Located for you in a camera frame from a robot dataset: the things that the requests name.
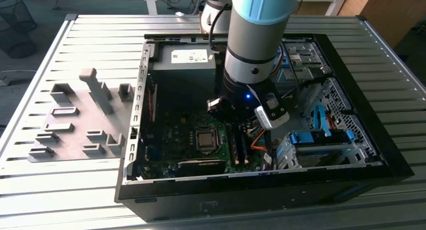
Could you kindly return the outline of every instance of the floor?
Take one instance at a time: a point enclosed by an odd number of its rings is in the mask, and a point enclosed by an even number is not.
[[[36,30],[29,33],[37,45],[37,52],[25,59],[11,59],[0,52],[0,72],[5,70],[37,70],[67,14],[148,14],[147,3],[143,0],[64,0],[59,2],[60,8],[57,10],[52,9],[55,6],[55,1],[52,0],[33,0],[25,1],[25,3],[39,24]],[[175,14],[177,11],[168,8],[168,5],[161,1],[157,4],[159,14]],[[189,1],[172,3],[173,6],[185,12],[188,12],[189,4]],[[395,51],[397,54],[409,56],[405,62],[421,81],[426,83],[426,35],[409,33]],[[33,72],[8,72],[7,75],[12,82],[9,86],[0,87],[0,135],[4,130],[3,126],[9,122],[32,80]]]

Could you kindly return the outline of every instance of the motherboard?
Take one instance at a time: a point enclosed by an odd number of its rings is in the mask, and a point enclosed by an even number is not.
[[[265,151],[252,150],[240,161],[229,124],[205,111],[164,112],[161,141],[147,146],[145,177],[175,178],[261,170]]]

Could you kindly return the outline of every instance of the blue drive bracket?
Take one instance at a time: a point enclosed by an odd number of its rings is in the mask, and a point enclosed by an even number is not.
[[[332,132],[328,126],[328,117],[326,117],[326,111],[325,107],[322,105],[317,105],[314,107],[313,111],[313,128],[314,129],[322,129],[325,132],[325,136],[332,136]]]
[[[346,134],[348,134],[350,141],[352,142],[356,141],[356,135],[350,129],[346,130]]]

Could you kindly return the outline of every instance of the robotic arm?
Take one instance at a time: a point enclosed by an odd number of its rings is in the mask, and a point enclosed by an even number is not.
[[[209,0],[208,4],[220,7],[230,2],[225,90],[222,97],[208,103],[209,112],[234,110],[237,116],[244,116],[248,109],[244,103],[253,96],[260,103],[254,108],[256,116],[269,130],[289,120],[269,75],[297,0]]]

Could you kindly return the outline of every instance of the aluminum profile table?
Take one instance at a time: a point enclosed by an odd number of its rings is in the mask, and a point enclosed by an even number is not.
[[[198,31],[197,17],[68,16],[0,139],[0,228],[426,229],[426,91],[370,24],[356,17],[294,16],[286,31],[329,35],[414,170],[398,185],[340,205],[145,224],[113,201],[119,159],[27,161],[28,142],[45,118],[35,113],[52,107],[44,83],[77,78],[81,67],[97,68],[103,81],[136,81],[144,34]]]

